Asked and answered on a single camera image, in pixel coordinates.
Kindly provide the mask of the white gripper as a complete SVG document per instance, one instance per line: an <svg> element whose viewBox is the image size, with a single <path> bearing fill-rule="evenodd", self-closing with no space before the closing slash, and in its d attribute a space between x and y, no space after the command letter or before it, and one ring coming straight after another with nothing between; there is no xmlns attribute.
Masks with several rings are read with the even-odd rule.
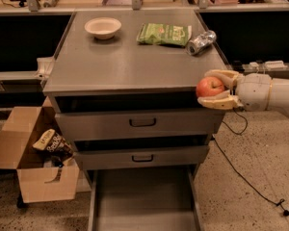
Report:
<svg viewBox="0 0 289 231"><path fill-rule="evenodd" d="M230 90L236 86L233 95L230 90L223 91L215 96L199 97L197 102L209 109L232 110L244 107L246 111L264 111L269 100L269 90L272 79L267 74L252 73L243 76L234 70L209 70L205 77L216 77Z"/></svg>

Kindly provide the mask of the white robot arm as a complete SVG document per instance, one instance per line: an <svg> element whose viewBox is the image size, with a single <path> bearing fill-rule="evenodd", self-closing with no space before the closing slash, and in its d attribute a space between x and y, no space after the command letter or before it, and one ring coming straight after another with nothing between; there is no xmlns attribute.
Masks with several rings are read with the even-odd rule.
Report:
<svg viewBox="0 0 289 231"><path fill-rule="evenodd" d="M197 83L196 95L197 102L209 109L273 110L289 117L289 80L268 74L210 70Z"/></svg>

